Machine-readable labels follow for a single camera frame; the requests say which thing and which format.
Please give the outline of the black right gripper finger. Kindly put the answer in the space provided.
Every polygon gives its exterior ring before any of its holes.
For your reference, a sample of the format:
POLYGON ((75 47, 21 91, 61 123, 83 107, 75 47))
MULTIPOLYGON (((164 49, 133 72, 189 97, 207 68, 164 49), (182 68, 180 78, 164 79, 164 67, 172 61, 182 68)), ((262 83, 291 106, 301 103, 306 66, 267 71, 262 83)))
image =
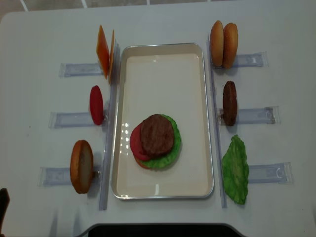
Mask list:
POLYGON ((10 203, 10 197, 7 188, 2 188, 0 190, 0 233, 2 233, 2 225, 4 217, 10 203))

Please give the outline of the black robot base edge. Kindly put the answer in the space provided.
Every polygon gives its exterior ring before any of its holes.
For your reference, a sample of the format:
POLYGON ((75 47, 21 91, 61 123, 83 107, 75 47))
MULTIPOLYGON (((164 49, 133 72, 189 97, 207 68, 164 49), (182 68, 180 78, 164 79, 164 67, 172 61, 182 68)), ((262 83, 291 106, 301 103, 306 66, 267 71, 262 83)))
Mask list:
POLYGON ((239 237, 225 225, 129 224, 101 225, 88 232, 89 237, 239 237))

